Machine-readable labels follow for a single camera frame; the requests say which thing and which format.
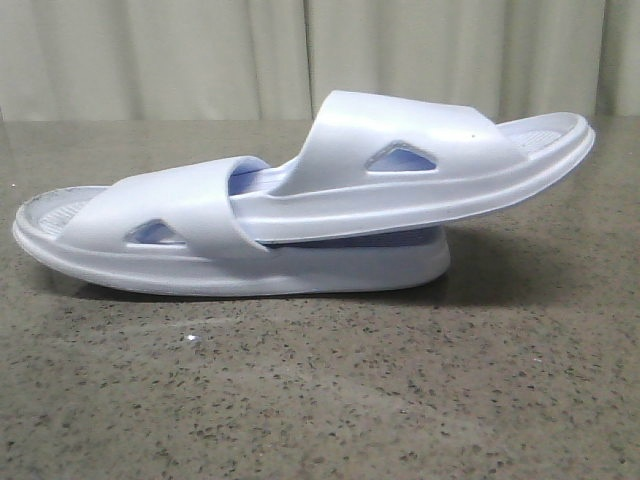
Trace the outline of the light blue slipper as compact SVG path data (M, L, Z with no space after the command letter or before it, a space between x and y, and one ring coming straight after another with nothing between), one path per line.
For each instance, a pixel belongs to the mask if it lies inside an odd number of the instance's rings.
M91 283L186 296L375 291L432 281L450 264L440 228L410 236L269 248L240 227L232 175L257 171L231 157L38 195L17 211L17 243L42 264Z
M527 200L594 140L574 113L496 124L471 107L334 91L293 160L233 174L229 194L264 244L404 231Z

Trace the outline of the pale grey-green curtain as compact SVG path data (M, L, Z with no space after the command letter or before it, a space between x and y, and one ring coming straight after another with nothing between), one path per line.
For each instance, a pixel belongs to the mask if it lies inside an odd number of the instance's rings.
M639 111L635 1L5 1L6 120L306 119L334 89Z

